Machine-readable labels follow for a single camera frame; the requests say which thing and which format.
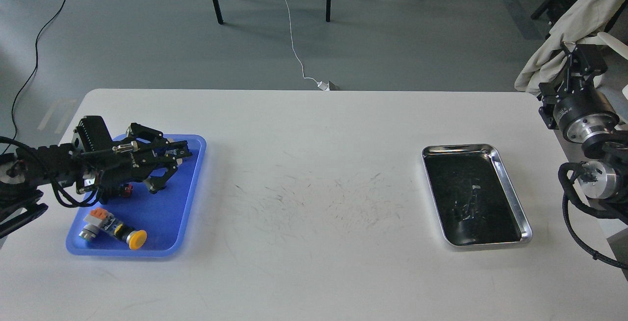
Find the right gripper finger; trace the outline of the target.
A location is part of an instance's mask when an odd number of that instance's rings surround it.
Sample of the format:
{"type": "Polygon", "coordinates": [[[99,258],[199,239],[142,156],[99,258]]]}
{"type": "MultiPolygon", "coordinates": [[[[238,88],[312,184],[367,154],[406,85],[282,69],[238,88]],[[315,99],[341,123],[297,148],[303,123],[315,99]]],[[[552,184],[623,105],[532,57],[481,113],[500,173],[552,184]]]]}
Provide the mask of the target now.
{"type": "Polygon", "coordinates": [[[541,82],[539,84],[540,87],[540,95],[538,99],[541,101],[541,106],[538,110],[545,126],[549,130],[558,129],[558,123],[554,119],[554,109],[556,104],[559,102],[559,85],[553,84],[552,82],[541,82]]]}
{"type": "Polygon", "coordinates": [[[608,66],[599,46],[563,42],[562,50],[567,57],[562,82],[562,95],[581,92],[594,86],[594,77],[603,75],[608,66]]]}

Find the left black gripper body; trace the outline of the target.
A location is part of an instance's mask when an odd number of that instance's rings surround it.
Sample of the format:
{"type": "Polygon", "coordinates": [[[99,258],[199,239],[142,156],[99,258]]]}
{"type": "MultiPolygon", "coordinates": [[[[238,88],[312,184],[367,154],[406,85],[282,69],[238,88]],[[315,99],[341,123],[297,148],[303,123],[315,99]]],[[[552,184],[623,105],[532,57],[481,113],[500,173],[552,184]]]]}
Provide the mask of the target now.
{"type": "Polygon", "coordinates": [[[86,184],[86,192],[105,189],[123,183],[141,182],[156,166],[156,156],[151,153],[117,153],[112,149],[86,153],[86,167],[93,174],[94,182],[86,184]]]}

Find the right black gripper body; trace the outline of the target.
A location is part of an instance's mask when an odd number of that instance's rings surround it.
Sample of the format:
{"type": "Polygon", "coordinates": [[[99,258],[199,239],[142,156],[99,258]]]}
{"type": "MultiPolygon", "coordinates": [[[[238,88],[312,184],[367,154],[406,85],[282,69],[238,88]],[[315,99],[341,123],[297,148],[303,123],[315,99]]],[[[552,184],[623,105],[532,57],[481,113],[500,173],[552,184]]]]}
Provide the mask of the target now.
{"type": "Polygon", "coordinates": [[[552,116],[569,142],[586,142],[601,134],[611,134],[620,121],[606,96],[596,90],[563,98],[554,107],[552,116]]]}

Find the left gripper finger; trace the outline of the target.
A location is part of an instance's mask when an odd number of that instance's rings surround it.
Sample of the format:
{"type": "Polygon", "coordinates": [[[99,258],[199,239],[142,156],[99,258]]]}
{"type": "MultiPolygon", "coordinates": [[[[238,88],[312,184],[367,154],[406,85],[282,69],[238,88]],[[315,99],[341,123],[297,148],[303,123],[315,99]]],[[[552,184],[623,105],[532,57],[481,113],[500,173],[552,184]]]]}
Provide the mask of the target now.
{"type": "Polygon", "coordinates": [[[153,153],[156,157],[168,155],[166,150],[170,142],[175,142],[172,138],[165,138],[161,131],[150,127],[132,123],[126,131],[126,138],[133,144],[133,153],[153,153]]]}
{"type": "Polygon", "coordinates": [[[151,194],[156,194],[166,187],[167,182],[179,170],[179,167],[191,157],[163,157],[157,167],[144,180],[144,185],[151,194]]]}

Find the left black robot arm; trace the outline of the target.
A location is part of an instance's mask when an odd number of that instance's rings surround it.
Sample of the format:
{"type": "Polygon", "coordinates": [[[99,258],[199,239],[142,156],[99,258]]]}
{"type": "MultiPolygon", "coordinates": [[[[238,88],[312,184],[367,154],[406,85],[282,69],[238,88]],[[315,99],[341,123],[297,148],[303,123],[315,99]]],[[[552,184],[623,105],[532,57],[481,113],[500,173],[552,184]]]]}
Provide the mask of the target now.
{"type": "Polygon", "coordinates": [[[186,140],[165,138],[161,131],[132,123],[126,136],[113,140],[102,117],[82,118],[72,142],[29,147],[12,138],[15,147],[1,156],[1,236],[4,238],[41,216],[47,205],[39,187],[50,184],[64,207],[91,207],[112,197],[128,197],[133,182],[150,193],[164,189],[191,152],[186,140]]]}

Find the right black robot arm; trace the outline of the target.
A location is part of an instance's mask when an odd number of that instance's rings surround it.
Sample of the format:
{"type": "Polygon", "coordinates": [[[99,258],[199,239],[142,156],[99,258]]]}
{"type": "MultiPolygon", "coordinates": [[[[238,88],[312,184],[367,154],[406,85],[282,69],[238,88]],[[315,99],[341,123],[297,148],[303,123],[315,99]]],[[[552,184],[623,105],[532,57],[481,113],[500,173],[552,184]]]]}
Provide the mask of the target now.
{"type": "Polygon", "coordinates": [[[559,167],[563,218],[574,241],[593,259],[627,269],[583,242],[570,222],[569,203],[594,218],[627,221],[628,137],[617,129],[621,120],[610,101],[594,87],[594,77],[607,70],[598,47],[563,42],[561,50],[567,61],[554,80],[540,84],[539,113],[549,130],[580,144],[587,158],[559,167]]]}

